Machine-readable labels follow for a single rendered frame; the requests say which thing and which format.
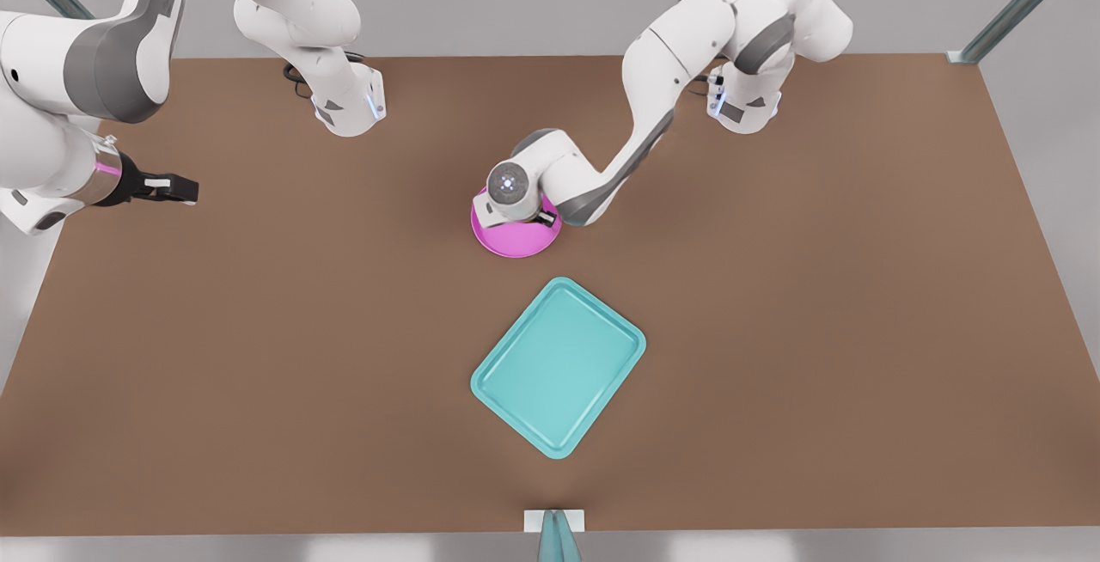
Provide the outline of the pink round plate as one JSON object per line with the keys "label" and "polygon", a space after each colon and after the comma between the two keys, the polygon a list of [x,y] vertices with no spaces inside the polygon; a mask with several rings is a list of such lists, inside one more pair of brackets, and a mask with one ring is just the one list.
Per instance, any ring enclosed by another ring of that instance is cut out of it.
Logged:
{"label": "pink round plate", "polygon": [[542,218],[551,220],[550,223],[534,221],[483,228],[479,220],[479,202],[487,200],[488,194],[483,187],[479,195],[473,198],[470,224],[480,245],[495,255],[506,258],[526,258],[537,255],[553,244],[562,230],[563,222],[557,217],[557,209],[546,195],[542,197],[542,209],[539,218],[540,220]]}

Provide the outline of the teal rectangular tray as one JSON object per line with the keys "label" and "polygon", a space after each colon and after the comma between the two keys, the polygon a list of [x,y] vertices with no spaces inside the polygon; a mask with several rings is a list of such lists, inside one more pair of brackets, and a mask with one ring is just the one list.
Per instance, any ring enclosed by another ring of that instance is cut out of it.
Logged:
{"label": "teal rectangular tray", "polygon": [[565,459],[644,356],[639,327],[549,280],[472,374],[471,392],[546,458]]}

